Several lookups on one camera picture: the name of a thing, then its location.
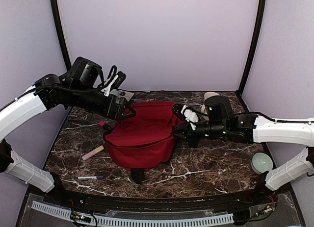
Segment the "red backpack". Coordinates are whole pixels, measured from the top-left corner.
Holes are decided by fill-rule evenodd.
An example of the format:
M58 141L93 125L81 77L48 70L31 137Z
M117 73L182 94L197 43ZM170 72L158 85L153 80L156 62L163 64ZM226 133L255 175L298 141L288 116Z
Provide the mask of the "red backpack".
M177 144L172 129L182 121L172 112L175 104L166 101L135 103L134 117L117 121L103 133L112 161L131 173L136 184L145 180L145 172L168 163Z

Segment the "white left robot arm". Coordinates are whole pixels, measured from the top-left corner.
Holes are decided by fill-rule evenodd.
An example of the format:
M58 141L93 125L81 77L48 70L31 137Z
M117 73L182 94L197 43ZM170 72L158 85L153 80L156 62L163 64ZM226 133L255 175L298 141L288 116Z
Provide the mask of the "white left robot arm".
M123 120L126 100L111 95L126 79L126 75L113 71L107 79L93 88L95 79L102 73L75 77L66 73L61 76L49 74L37 80L32 86L0 110L0 171L12 175L25 184L49 193L58 205L69 202L69 194L63 190L58 175L46 172L19 156L6 137L32 118L51 110L59 104L76 106L112 120Z

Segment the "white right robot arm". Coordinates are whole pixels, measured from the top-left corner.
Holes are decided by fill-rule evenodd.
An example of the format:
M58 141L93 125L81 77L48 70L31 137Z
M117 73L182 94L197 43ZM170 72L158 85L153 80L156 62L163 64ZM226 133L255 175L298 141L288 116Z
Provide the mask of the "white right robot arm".
M234 113L224 103L206 104L208 118L201 121L200 111L176 104L172 112L183 121L171 134L196 148L200 140L223 140L242 144L282 143L303 145L303 150L276 169L260 175L256 189L250 194L254 204L261 204L269 194L283 185L314 170L314 120L273 119L260 112Z

